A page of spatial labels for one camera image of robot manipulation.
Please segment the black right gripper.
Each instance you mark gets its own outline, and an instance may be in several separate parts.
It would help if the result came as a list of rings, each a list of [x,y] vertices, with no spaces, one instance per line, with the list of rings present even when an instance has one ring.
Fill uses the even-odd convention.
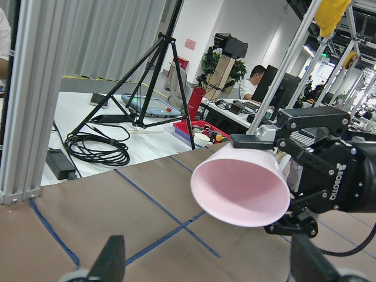
[[[318,224],[309,212],[375,212],[375,136],[348,130],[349,122],[350,115],[338,108],[289,109],[280,111],[276,126],[261,125],[253,135],[230,135],[236,149],[273,149],[276,138],[276,146],[292,157],[289,214],[264,226],[266,233],[315,237]],[[290,137],[314,127],[327,132],[307,147]]]

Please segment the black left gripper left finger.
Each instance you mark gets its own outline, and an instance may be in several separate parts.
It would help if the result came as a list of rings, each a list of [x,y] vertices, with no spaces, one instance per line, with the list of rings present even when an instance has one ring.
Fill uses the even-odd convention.
[[[125,261],[124,235],[110,236],[91,269],[64,274],[59,281],[123,281]]]

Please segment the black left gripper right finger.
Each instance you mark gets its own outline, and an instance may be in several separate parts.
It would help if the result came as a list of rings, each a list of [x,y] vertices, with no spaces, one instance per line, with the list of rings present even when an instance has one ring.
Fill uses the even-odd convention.
[[[341,275],[310,239],[294,234],[291,242],[290,269],[295,281],[367,281],[355,274]]]

